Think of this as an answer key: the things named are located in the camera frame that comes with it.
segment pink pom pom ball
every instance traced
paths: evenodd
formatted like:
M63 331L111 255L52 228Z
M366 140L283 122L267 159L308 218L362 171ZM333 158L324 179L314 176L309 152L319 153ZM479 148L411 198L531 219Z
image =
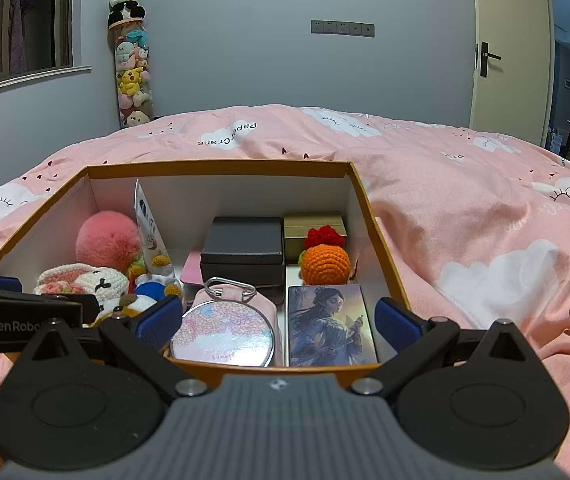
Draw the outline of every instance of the pink pom pom ball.
M76 238L76 259L94 267L127 272L140 254L139 232L134 221L116 211L100 211L88 218Z

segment door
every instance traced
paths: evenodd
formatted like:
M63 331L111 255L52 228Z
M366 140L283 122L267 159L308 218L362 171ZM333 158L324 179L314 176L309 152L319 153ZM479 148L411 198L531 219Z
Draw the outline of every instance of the door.
M476 0L476 42L470 127L541 145L550 106L549 0Z

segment screw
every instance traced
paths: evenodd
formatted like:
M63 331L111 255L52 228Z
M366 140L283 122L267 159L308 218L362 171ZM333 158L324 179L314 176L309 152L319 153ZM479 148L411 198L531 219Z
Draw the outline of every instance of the screw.
M174 387L176 393L183 397L197 397L207 391L207 384L199 379L184 379Z
M351 389L359 395L376 395L383 390L383 383L373 377L361 377L351 383Z

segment bed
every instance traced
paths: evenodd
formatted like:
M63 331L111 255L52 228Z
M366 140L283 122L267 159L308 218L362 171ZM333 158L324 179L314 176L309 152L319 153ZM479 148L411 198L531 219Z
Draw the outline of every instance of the bed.
M510 136L281 105L168 116L1 186L0 247L86 165L200 158L354 162L414 312L513 319L570 406L570 162ZM557 462L570 475L570 432Z

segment panda plush toy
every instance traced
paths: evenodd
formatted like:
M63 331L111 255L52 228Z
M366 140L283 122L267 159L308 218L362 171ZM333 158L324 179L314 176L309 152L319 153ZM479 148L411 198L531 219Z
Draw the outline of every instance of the panda plush toy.
M110 16L107 25L128 18L145 18L145 9L139 5L139 0L110 0Z

